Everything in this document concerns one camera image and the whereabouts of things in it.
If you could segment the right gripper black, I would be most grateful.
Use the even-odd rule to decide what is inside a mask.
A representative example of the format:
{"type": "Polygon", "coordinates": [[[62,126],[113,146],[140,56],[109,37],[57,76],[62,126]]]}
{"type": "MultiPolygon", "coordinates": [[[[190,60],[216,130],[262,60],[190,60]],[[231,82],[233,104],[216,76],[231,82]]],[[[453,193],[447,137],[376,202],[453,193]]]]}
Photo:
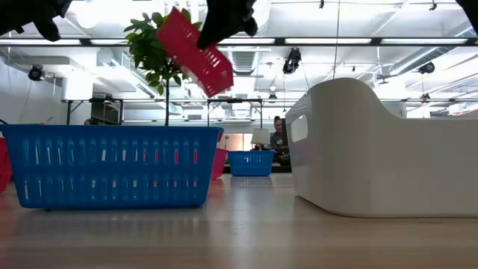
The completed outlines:
{"type": "Polygon", "coordinates": [[[197,47],[206,49],[242,31],[249,36],[256,35],[258,25],[252,16],[256,1],[206,0],[208,13],[196,43],[197,47]]]}

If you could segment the red slotted plastic basket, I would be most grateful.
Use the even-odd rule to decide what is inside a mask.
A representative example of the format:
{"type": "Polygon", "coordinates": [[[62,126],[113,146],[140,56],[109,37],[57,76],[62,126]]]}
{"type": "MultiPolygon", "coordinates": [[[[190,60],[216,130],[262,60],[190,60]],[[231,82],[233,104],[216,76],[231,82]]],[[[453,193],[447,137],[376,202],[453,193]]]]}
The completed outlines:
{"type": "Polygon", "coordinates": [[[211,98],[234,85],[232,64],[216,46],[199,49],[199,35],[199,30],[175,7],[157,30],[158,41],[168,56],[211,98]]]}
{"type": "Polygon", "coordinates": [[[0,194],[6,190],[11,177],[12,170],[6,140],[4,137],[0,137],[0,194]]]}
{"type": "Polygon", "coordinates": [[[214,163],[211,171],[211,179],[217,179],[222,176],[228,152],[229,151],[227,149],[216,148],[214,163]]]}

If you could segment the large blue slotted basket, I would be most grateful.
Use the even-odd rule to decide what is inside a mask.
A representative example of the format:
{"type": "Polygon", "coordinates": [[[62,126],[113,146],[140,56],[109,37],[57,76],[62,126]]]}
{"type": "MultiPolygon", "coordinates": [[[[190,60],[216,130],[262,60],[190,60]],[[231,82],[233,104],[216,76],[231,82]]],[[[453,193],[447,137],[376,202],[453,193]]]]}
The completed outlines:
{"type": "Polygon", "coordinates": [[[0,126],[23,208],[197,208],[220,127],[0,126]]]}

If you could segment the white plastic storage bin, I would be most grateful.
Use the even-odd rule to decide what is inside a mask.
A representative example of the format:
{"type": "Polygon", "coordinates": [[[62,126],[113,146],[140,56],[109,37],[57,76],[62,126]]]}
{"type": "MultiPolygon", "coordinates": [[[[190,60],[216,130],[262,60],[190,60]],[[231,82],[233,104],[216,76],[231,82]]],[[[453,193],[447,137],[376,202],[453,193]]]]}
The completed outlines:
{"type": "Polygon", "coordinates": [[[317,84],[286,113],[294,190],[351,217],[478,217],[478,118],[407,119],[364,82],[317,84]]]}

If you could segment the green potted plant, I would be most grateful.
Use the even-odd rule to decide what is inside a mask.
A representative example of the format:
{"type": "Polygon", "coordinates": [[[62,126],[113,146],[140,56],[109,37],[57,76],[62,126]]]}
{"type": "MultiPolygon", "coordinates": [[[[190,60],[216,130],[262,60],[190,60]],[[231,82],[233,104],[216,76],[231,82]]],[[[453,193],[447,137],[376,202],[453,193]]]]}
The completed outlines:
{"type": "Polygon", "coordinates": [[[165,126],[170,123],[170,80],[181,86],[182,82],[189,78],[175,60],[167,55],[157,38],[157,31],[170,21],[170,16],[174,12],[184,15],[190,22],[190,12],[187,9],[179,10],[173,7],[170,13],[164,16],[159,12],[150,15],[143,13],[142,19],[130,19],[130,25],[124,29],[124,32],[128,32],[125,38],[129,54],[134,61],[134,68],[143,70],[148,85],[166,99],[165,126]]]}

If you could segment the white shade table lamp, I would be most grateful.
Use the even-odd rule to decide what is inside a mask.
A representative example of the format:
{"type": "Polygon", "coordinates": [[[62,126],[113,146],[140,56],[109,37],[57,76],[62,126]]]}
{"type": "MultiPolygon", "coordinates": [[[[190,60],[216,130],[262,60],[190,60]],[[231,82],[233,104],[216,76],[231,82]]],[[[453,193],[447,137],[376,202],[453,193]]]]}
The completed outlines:
{"type": "Polygon", "coordinates": [[[254,129],[251,138],[253,150],[261,151],[267,147],[270,142],[270,132],[268,129],[254,129]]]}

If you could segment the blue slotted plastic basket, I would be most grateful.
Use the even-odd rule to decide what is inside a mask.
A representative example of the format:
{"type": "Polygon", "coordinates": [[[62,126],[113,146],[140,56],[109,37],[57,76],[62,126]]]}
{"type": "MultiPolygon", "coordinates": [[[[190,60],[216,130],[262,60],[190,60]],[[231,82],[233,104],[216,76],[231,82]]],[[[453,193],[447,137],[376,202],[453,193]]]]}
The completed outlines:
{"type": "Polygon", "coordinates": [[[230,151],[231,174],[236,177],[269,176],[273,166],[273,151],[230,151]]]}

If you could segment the silver ventilation duct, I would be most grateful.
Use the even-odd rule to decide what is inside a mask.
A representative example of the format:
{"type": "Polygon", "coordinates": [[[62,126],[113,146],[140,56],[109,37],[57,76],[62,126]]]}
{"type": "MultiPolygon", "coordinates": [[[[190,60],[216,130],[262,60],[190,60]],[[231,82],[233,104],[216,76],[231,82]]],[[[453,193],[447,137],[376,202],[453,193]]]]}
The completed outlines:
{"type": "MultiPolygon", "coordinates": [[[[473,37],[477,33],[469,22],[463,22],[461,25],[448,31],[445,37],[473,37]]],[[[451,52],[456,46],[425,47],[396,62],[388,68],[387,74],[397,76],[417,69],[431,62],[432,60],[451,52]]]]}

